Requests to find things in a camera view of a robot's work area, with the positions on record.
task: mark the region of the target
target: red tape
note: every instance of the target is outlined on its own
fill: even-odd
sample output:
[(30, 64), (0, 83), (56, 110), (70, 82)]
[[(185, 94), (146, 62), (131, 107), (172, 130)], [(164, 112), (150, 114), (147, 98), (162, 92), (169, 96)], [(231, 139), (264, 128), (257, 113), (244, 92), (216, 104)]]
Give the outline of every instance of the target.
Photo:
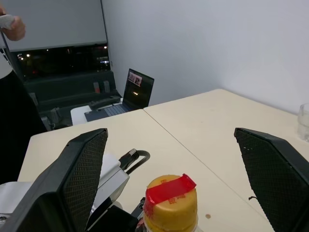
[(196, 187), (196, 183), (186, 174), (182, 177), (168, 181), (161, 185), (146, 190), (146, 200), (144, 204), (145, 213), (150, 216), (153, 206), (171, 198), (184, 195)]

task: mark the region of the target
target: person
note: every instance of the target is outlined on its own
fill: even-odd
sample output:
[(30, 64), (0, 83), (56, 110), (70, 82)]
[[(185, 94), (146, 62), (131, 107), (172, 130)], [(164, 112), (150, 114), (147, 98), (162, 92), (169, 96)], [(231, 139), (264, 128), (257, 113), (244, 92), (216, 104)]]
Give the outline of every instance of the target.
[[(6, 14), (0, 5), (0, 15)], [(26, 27), (14, 17), (1, 29), (11, 41), (24, 38)], [(17, 181), (31, 136), (46, 132), (36, 106), (8, 61), (0, 54), (0, 184)]]

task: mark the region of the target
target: table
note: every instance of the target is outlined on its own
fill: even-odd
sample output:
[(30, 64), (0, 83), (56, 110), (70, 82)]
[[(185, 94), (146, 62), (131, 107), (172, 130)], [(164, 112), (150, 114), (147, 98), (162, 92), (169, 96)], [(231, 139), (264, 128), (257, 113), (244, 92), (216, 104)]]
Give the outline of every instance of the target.
[[(123, 98), (121, 98), (119, 103), (114, 103), (114, 104), (110, 104), (110, 105), (106, 105), (104, 107), (101, 107), (99, 109), (103, 109), (103, 108), (107, 108), (107, 107), (111, 107), (113, 105), (119, 105), (122, 104), (122, 100)], [(77, 107), (71, 110), (71, 119), (72, 119), (72, 125), (78, 125), (78, 124), (84, 124), (87, 123), (87, 119), (85, 116), (86, 112), (90, 112), (92, 111), (89, 107), (89, 105), (85, 105), (85, 106), (81, 106), (81, 107)]]
[(286, 139), (309, 160), (309, 144), (298, 138), (297, 117), (217, 89), (144, 109), (244, 201), (265, 216), (254, 196), (233, 135), (236, 127)]
[(105, 151), (117, 158), (132, 148), (147, 150), (151, 158), (130, 175), (118, 201), (132, 212), (146, 186), (164, 174), (188, 174), (197, 184), (199, 226), (212, 232), (273, 231), (270, 223), (237, 196), (224, 182), (143, 110), (54, 130), (31, 138), (19, 181), (33, 181), (81, 133), (108, 128)]

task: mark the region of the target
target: laptop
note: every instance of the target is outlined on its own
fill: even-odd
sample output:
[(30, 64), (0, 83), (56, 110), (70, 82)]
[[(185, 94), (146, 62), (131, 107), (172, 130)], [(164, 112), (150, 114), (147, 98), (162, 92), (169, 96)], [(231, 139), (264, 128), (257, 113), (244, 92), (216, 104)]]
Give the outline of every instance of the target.
[(155, 80), (149, 76), (129, 69), (122, 104), (86, 112), (85, 116), (87, 122), (147, 107), (149, 105), (154, 81)]

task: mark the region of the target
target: yellow container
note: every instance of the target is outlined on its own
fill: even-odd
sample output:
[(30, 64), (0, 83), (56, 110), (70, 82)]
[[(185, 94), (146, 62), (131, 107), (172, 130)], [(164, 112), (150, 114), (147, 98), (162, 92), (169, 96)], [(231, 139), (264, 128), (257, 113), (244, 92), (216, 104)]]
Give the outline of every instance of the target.
[[(147, 189), (178, 178), (178, 175), (158, 177)], [(151, 214), (144, 211), (144, 222), (151, 232), (193, 232), (197, 226), (197, 191), (193, 189), (184, 195), (156, 204), (152, 209)]]

